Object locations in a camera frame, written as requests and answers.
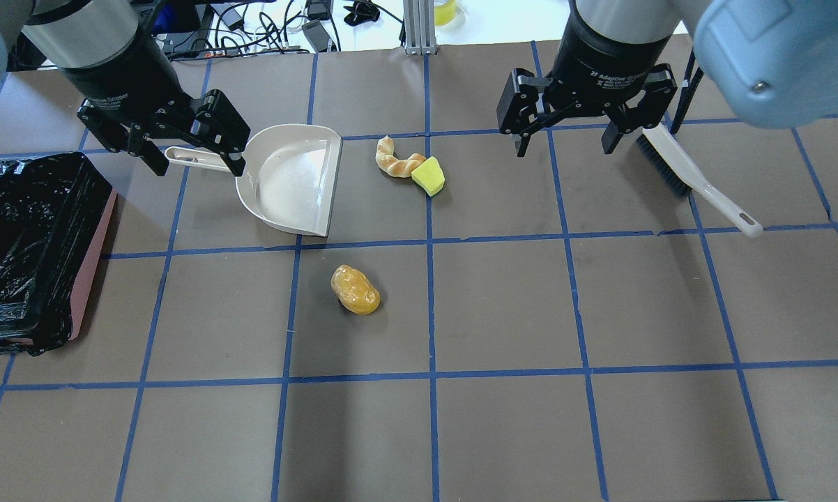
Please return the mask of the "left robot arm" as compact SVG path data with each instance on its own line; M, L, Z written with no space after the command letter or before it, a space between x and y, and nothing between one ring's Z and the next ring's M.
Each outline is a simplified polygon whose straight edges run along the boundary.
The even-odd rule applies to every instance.
M142 160L155 175L170 159L156 139L209 151L218 169L244 174L250 128L217 89L187 94L171 61L128 1L0 1L0 80L24 35L82 94L79 120L112 153Z

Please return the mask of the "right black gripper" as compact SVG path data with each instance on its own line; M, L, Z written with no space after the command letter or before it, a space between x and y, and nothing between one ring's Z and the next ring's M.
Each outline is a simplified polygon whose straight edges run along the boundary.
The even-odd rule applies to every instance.
M673 68L668 63L655 66L668 39L620 42L594 31L579 14L570 14L550 77L515 68L506 79L496 106L499 133L511 137L517 156L524 157L531 137L543 128L606 114L602 150L610 155L637 128L655 127L673 100L678 90ZM627 105L639 90L638 104Z

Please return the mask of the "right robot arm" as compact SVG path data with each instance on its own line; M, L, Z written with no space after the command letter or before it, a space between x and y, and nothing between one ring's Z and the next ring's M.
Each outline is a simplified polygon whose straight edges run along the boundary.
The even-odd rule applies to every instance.
M838 112L838 1L572 1L570 10L549 73L512 70L496 106L518 156L565 119L608 117L605 153L654 128L678 89L658 59L680 23L744 123L792 128Z

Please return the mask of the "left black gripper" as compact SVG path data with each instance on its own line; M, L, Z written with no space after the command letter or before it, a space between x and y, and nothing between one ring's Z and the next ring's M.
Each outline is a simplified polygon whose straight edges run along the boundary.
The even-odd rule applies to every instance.
M86 99L78 119L107 151L136 157L157 176L167 174L164 153L139 124L160 109L160 125L170 137L208 149L232 175L243 175L249 125L219 89L190 98L171 61L143 28L110 60L60 71Z

